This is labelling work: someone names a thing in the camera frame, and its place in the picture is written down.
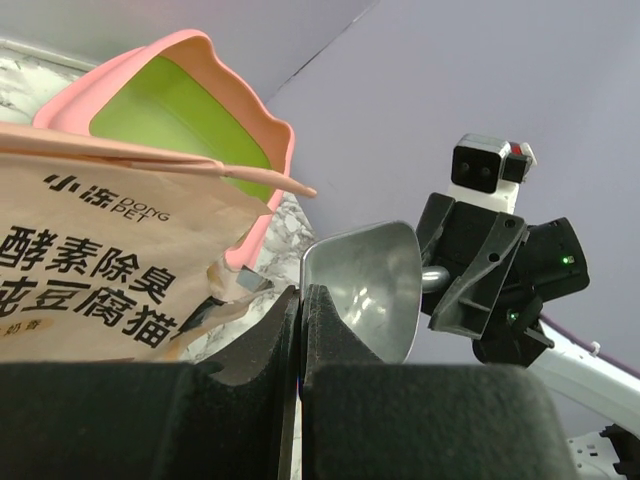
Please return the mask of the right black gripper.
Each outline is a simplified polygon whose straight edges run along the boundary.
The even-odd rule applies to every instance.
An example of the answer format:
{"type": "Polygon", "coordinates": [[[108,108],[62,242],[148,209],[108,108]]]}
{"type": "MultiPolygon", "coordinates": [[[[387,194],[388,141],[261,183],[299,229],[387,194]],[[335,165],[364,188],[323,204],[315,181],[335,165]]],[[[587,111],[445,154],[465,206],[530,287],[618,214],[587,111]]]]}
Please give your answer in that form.
{"type": "Polygon", "coordinates": [[[526,236],[525,221],[432,193],[416,236],[422,265],[442,266],[451,277],[444,290],[423,296],[429,328],[481,339],[526,236]]]}

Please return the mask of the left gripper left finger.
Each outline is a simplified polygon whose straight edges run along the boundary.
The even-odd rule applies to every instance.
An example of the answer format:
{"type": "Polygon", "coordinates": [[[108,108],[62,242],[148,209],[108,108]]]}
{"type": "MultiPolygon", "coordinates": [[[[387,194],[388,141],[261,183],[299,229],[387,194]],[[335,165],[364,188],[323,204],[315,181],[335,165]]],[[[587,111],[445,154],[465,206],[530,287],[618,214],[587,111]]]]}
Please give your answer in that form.
{"type": "Polygon", "coordinates": [[[286,479],[299,292],[197,363],[5,363],[5,479],[286,479]]]}

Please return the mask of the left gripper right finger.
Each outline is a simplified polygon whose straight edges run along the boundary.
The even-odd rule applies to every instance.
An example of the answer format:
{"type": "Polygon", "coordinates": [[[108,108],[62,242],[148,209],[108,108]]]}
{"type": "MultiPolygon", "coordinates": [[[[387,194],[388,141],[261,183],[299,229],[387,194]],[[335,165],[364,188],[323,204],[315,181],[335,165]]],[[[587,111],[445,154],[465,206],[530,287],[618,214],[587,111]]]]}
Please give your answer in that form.
{"type": "Polygon", "coordinates": [[[512,366],[381,362],[328,289],[305,291],[306,479],[574,479],[553,402],[512,366]]]}

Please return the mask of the grey metal scoop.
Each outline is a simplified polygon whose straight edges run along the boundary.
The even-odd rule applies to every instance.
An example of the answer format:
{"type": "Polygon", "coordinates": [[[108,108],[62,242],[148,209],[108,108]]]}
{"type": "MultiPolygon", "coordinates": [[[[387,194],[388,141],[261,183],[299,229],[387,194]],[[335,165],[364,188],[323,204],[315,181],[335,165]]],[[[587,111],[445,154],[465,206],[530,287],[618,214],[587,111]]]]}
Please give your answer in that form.
{"type": "Polygon", "coordinates": [[[338,317],[385,363],[413,347],[422,295],[450,283],[448,270],[422,265],[415,230],[390,221],[320,240],[303,254],[300,286],[325,286],[338,317]]]}

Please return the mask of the beige cat litter bag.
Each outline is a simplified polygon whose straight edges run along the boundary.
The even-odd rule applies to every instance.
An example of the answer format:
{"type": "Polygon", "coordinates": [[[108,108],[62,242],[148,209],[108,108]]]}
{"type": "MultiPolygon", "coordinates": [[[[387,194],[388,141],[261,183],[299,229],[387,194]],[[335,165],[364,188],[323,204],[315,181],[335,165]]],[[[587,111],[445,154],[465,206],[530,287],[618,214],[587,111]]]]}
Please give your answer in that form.
{"type": "Polygon", "coordinates": [[[271,287],[231,266],[273,170],[28,125],[1,127],[1,358],[176,360],[271,287]]]}

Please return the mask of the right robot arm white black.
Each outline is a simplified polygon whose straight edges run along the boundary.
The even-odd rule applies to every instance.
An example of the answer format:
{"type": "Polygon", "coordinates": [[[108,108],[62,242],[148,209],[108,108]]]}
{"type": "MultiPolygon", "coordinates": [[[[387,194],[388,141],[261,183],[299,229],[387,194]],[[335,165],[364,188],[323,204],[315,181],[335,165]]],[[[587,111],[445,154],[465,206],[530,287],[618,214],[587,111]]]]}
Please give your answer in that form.
{"type": "Polygon", "coordinates": [[[448,274],[422,298],[430,328],[604,417],[603,429],[569,440],[583,478],[637,478],[638,211],[590,207],[576,222],[532,224],[434,193],[417,237],[423,264],[448,274]]]}

